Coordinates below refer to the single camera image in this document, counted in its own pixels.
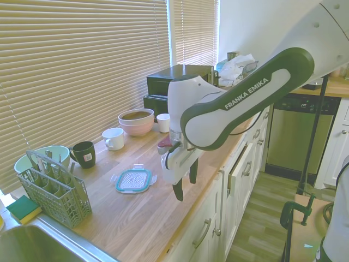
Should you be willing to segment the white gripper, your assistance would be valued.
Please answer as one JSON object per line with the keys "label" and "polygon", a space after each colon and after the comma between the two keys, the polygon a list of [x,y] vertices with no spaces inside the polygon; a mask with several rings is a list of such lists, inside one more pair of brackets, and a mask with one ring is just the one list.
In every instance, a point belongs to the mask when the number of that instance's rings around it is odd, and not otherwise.
{"label": "white gripper", "polygon": [[173,184],[173,192],[179,201],[183,201],[183,188],[181,178],[189,170],[191,184],[196,183],[198,170],[199,149],[188,151],[184,148],[177,148],[172,153],[169,151],[161,156],[163,179]]}

